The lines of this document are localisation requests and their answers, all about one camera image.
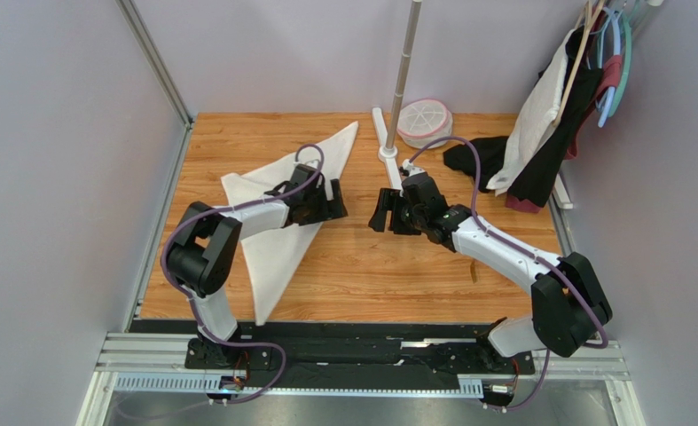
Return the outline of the green plastic hanger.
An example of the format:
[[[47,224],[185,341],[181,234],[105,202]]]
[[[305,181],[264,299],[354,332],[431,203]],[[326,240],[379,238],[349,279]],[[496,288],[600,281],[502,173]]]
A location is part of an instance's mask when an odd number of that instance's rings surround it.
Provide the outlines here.
[[[611,106],[608,110],[607,118],[615,115],[618,107],[621,104],[625,93],[629,73],[631,72],[631,55],[632,55],[632,22],[637,17],[641,6],[639,1],[623,1],[621,6],[616,8],[617,22],[620,24],[622,68],[619,84],[616,86],[616,91],[612,99]]]

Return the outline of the black cloth on table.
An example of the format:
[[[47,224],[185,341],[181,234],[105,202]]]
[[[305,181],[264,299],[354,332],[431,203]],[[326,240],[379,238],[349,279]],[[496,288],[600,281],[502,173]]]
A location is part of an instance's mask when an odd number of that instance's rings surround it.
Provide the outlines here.
[[[490,190],[487,188],[487,185],[490,179],[503,168],[507,140],[508,136],[470,140],[479,155],[480,168],[476,167],[471,150],[464,145],[454,146],[444,151],[443,164],[449,169],[462,172],[472,179],[475,179],[475,173],[478,172],[480,177],[478,190],[481,193],[489,193]]]

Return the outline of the wooden hanger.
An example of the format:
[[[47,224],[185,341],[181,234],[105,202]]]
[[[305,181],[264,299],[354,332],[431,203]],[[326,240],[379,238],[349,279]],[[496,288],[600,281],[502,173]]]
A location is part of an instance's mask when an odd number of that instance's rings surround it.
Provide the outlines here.
[[[554,128],[558,127],[559,124],[561,123],[561,118],[563,116],[563,113],[566,109],[566,106],[569,101],[569,94],[570,91],[573,87],[574,81],[576,80],[576,75],[578,72],[578,69],[580,67],[581,59],[585,53],[588,40],[590,38],[590,33],[592,32],[592,29],[595,26],[595,22],[599,18],[603,7],[606,5],[606,1],[599,0],[599,1],[586,1],[584,3],[584,9],[583,12],[580,13],[579,17],[577,18],[576,25],[574,29],[579,29],[582,27],[583,32],[582,36],[580,38],[580,43],[577,47],[576,51],[576,56],[574,59],[574,63],[572,67],[570,68],[569,71],[569,76],[566,80],[566,85],[564,88],[564,91],[562,93],[562,98],[561,98],[561,103],[560,103],[560,108],[558,111],[557,116],[552,122],[552,125]]]

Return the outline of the white hanging towel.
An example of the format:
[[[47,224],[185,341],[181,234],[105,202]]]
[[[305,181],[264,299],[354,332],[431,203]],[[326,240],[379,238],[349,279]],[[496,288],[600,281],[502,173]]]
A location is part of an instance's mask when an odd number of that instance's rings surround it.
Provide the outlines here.
[[[574,30],[570,30],[566,34],[518,114],[514,129],[506,141],[503,166],[486,185],[496,195],[501,195],[512,185],[555,131],[553,122],[559,115],[569,68],[566,46],[574,33]]]

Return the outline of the white stand with metal pole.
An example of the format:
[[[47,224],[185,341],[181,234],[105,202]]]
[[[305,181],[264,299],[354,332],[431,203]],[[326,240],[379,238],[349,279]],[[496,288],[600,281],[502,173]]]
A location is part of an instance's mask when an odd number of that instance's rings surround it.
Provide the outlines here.
[[[401,174],[398,169],[397,157],[398,149],[396,147],[396,131],[404,93],[407,84],[412,51],[415,42],[415,36],[420,20],[420,12],[423,2],[421,0],[411,1],[409,17],[404,35],[404,45],[401,50],[401,59],[396,77],[396,85],[394,96],[390,110],[390,123],[386,124],[383,116],[383,111],[380,107],[374,107],[371,110],[375,135],[379,144],[378,158],[383,164],[388,178],[389,186],[393,189],[401,189]]]

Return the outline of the blue plastic hanger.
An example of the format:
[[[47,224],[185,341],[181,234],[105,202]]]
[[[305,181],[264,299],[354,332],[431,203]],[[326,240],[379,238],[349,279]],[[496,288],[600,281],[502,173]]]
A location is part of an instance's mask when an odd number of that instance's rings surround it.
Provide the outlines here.
[[[612,106],[621,84],[623,71],[622,26],[620,12],[604,6],[603,21],[596,30],[596,64],[602,67],[603,76],[595,93],[597,126],[603,128],[611,116]]]

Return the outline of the aluminium frame rail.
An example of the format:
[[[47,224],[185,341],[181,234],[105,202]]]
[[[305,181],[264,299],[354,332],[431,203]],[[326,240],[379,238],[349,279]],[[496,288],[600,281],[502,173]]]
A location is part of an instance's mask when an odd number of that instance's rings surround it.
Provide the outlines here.
[[[116,0],[115,2],[120,8],[129,29],[136,38],[170,105],[185,128],[190,129],[195,122],[194,116],[184,102],[180,90],[171,76],[136,2],[133,0]]]

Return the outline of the white mesh pink rimmed basket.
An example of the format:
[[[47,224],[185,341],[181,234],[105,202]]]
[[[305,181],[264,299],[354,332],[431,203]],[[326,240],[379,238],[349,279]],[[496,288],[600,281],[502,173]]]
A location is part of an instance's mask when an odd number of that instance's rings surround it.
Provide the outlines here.
[[[450,136],[453,116],[447,106],[437,99],[420,99],[404,106],[398,117],[396,133],[413,148]]]

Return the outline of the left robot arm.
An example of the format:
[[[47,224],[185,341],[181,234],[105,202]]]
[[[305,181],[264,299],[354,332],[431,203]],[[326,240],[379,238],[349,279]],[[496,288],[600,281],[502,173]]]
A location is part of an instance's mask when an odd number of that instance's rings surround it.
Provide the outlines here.
[[[297,164],[291,177],[260,198],[237,206],[191,203],[166,241],[161,267],[169,283],[187,298],[198,338],[212,358],[229,366],[244,344],[224,284],[240,241],[268,231],[302,228],[346,217],[339,179]]]

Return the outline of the white cloth napkin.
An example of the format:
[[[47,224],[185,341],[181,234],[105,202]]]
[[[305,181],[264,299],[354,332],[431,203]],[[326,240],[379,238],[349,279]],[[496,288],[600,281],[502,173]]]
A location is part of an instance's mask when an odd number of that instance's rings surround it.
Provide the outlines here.
[[[358,129],[359,123],[353,122],[318,143],[325,155],[322,173],[327,180],[341,176]],[[229,173],[221,177],[227,200],[231,205],[239,205],[259,199],[264,192],[289,179],[296,163],[316,166],[318,158],[315,149],[306,148],[243,175]],[[319,225],[291,225],[241,241],[252,286],[256,325],[265,324],[272,314],[319,229]]]

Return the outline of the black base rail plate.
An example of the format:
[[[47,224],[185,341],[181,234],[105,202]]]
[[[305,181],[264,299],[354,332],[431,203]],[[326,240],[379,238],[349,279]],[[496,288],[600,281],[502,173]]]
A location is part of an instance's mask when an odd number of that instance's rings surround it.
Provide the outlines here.
[[[457,391],[469,377],[507,382],[539,375],[540,353],[506,357],[479,324],[242,321],[234,347],[214,343],[190,319],[138,319],[131,334],[181,340],[181,365],[192,371],[229,371],[248,388],[277,390]]]

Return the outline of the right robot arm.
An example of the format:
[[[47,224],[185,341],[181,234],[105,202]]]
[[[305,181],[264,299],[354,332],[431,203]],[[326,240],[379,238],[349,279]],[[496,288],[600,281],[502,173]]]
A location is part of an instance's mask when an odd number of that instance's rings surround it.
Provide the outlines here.
[[[486,264],[530,298],[531,313],[500,319],[486,339],[502,357],[548,350],[563,358],[583,346],[608,344],[605,325],[613,311],[590,260],[577,252],[560,256],[503,233],[474,210],[448,203],[425,171],[400,188],[382,188],[369,221],[375,232],[425,235],[434,244]]]

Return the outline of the dark red hanging garment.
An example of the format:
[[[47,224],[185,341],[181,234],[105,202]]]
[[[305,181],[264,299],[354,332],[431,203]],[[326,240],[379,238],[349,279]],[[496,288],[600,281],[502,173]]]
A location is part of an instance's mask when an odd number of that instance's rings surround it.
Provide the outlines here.
[[[618,55],[613,55],[610,59],[608,59],[604,65],[603,65],[603,76],[600,80],[600,83],[598,87],[596,88],[596,91],[593,94],[592,98],[592,103],[585,109],[584,114],[582,116],[582,120],[579,124],[579,128],[575,133],[575,136],[573,137],[567,152],[565,154],[564,159],[565,160],[574,160],[575,158],[578,157],[579,151],[578,151],[578,146],[577,146],[577,138],[579,131],[581,130],[582,126],[584,123],[587,121],[589,118],[592,110],[595,109],[595,102],[599,101],[600,103],[603,103],[601,100],[602,97],[606,94],[607,90],[609,88],[617,88],[619,83],[621,82],[621,77],[622,77],[622,65],[623,65],[623,57],[618,54]]]

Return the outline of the black hanging garment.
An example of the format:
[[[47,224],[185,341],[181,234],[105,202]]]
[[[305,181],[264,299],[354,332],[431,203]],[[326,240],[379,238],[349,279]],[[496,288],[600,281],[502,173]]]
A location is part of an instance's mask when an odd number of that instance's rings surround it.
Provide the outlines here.
[[[574,31],[566,46],[569,68],[565,82],[574,63],[583,29],[580,27]],[[592,103],[602,76],[603,71],[599,68],[579,67],[561,123],[505,191],[508,208],[538,213],[546,205],[567,149],[579,128],[585,109]]]

